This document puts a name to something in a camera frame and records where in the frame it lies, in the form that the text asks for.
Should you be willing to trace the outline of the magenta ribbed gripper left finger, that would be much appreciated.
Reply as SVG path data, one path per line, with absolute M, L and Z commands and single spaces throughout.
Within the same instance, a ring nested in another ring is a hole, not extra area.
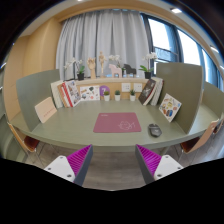
M 58 156 L 45 171 L 82 186 L 93 156 L 93 147 L 88 145 L 69 156 Z

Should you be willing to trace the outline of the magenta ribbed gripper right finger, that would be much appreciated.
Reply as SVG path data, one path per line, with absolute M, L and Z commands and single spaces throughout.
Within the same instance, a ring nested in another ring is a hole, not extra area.
M 135 155 L 146 184 L 183 169 L 183 166 L 171 156 L 160 156 L 140 145 L 135 146 Z

